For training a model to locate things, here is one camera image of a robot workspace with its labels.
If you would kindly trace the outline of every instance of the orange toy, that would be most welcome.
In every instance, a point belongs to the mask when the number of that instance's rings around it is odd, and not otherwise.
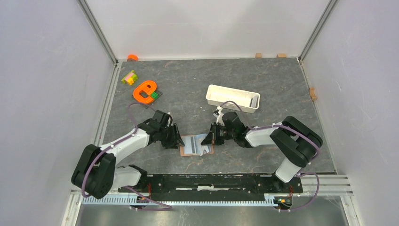
[[[137,61],[138,57],[136,55],[130,54],[128,56],[128,61]]]
[[[143,104],[151,104],[154,102],[154,98],[151,97],[151,94],[155,92],[157,89],[157,84],[154,81],[148,80],[141,83],[135,91],[133,91],[133,97]],[[141,93],[144,92],[147,94],[148,97],[144,98]]]

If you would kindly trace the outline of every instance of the wooden block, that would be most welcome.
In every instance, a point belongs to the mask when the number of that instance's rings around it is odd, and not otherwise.
[[[287,55],[285,53],[279,53],[277,54],[277,58],[286,58]]]
[[[309,95],[311,96],[312,101],[317,100],[317,96],[314,94],[314,87],[309,88]]]

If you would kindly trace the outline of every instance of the white tray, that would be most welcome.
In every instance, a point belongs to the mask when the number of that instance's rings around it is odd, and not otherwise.
[[[223,102],[232,100],[238,104],[242,111],[247,113],[254,113],[259,108],[260,97],[259,93],[216,85],[209,85],[206,96],[209,105],[219,106]],[[236,105],[232,103],[223,105],[223,108],[239,111]]]

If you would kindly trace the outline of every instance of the floor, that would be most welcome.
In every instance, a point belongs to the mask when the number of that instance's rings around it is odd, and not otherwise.
[[[308,197],[296,197],[294,205],[307,203]],[[230,226],[295,225],[347,226],[340,197],[318,197],[301,211],[277,213],[272,207],[174,206],[172,211],[136,212],[124,205],[82,205],[77,226]]]
[[[131,70],[137,83],[129,86],[120,80]],[[124,62],[120,68],[103,143],[111,142],[133,128],[127,105],[134,102],[134,89],[146,80],[154,80],[163,95],[153,104],[171,112],[181,135],[208,133],[215,121],[215,106],[207,104],[205,94],[210,84],[258,92],[259,109],[247,113],[252,125],[263,126],[292,115],[321,135],[320,122],[310,100],[301,68],[294,58],[212,59],[178,61]],[[138,122],[151,118],[153,111],[133,106]],[[276,146],[244,149],[229,140],[216,146],[215,153],[181,157],[179,150],[164,150],[160,143],[137,150],[120,163],[135,164],[149,173],[272,173],[284,158]],[[327,145],[304,171],[334,172]]]

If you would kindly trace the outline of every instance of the orange ball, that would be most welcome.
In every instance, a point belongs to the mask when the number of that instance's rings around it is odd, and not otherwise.
[[[138,61],[138,57],[136,55],[130,54],[128,56],[128,61]]]

